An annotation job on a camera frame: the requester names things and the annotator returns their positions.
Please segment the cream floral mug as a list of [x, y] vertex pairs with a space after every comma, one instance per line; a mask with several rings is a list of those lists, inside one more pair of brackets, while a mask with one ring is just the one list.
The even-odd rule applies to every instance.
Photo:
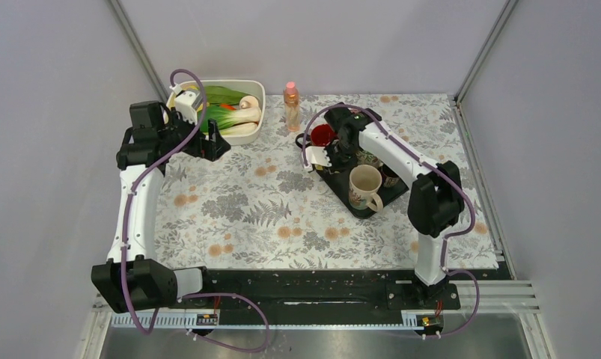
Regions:
[[349, 204], [358, 210], [382, 211], [384, 204], [379, 196], [381, 186], [382, 176], [377, 168], [371, 165], [354, 167], [349, 175]]

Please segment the black serving tray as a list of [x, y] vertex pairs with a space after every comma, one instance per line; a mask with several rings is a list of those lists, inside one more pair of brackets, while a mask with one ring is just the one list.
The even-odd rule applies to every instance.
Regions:
[[[300, 147], [301, 150], [304, 150], [307, 146]], [[344, 171], [336, 174], [329, 174], [325, 172], [325, 168], [320, 168], [318, 166], [314, 169], [318, 175], [322, 178], [322, 180], [330, 187], [330, 189], [335, 193], [335, 195], [339, 198], [339, 200], [345, 205], [346, 208], [354, 215], [354, 217], [358, 219], [366, 219], [373, 216], [376, 212], [370, 209], [358, 210], [351, 207], [348, 201], [349, 194], [349, 175], [350, 171]], [[407, 193], [409, 190], [408, 186], [404, 181], [400, 180], [400, 182], [392, 187], [392, 188], [383, 188], [382, 186], [379, 189], [379, 196], [382, 198], [384, 206], [389, 205], [398, 199], [401, 195]]]

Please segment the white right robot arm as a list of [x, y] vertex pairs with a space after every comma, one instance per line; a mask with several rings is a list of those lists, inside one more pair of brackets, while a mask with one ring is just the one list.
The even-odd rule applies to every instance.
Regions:
[[321, 147], [302, 134], [302, 165], [316, 171], [359, 219], [370, 218], [409, 194], [407, 217], [420, 244], [412, 298], [419, 307], [432, 307], [450, 276], [445, 262], [447, 240], [454, 236], [450, 229], [472, 206], [458, 167], [415, 152], [369, 108], [339, 102], [320, 114], [335, 136]]

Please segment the black mug with tan rim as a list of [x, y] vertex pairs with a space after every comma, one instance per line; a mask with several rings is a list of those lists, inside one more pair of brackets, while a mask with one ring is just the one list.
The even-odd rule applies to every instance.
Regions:
[[295, 138], [297, 147], [302, 147], [305, 143], [307, 147], [318, 146], [325, 147], [337, 138], [333, 128], [329, 124], [321, 124], [313, 128], [308, 134], [300, 133]]

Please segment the beige upside-down mug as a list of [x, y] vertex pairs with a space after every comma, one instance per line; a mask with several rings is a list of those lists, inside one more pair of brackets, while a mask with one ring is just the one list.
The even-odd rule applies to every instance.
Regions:
[[370, 165], [376, 169], [382, 167], [382, 161], [376, 157], [374, 154], [366, 151], [366, 150], [358, 150], [356, 152], [357, 165]]

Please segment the brown striped small mug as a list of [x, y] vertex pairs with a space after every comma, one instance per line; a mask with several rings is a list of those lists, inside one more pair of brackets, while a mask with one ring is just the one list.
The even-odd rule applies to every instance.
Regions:
[[380, 168], [380, 173], [382, 174], [383, 188], [392, 188], [400, 182], [400, 177], [386, 164]]

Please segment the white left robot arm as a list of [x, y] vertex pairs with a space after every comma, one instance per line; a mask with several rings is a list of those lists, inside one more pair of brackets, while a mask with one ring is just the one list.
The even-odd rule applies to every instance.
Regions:
[[91, 282], [115, 313], [170, 307], [178, 297], [178, 276], [156, 260], [156, 208], [168, 160], [177, 153], [214, 162], [229, 149], [221, 131], [229, 124], [210, 106], [195, 123], [184, 111], [158, 101], [129, 107], [131, 127], [116, 155], [120, 208], [107, 260], [91, 269]]

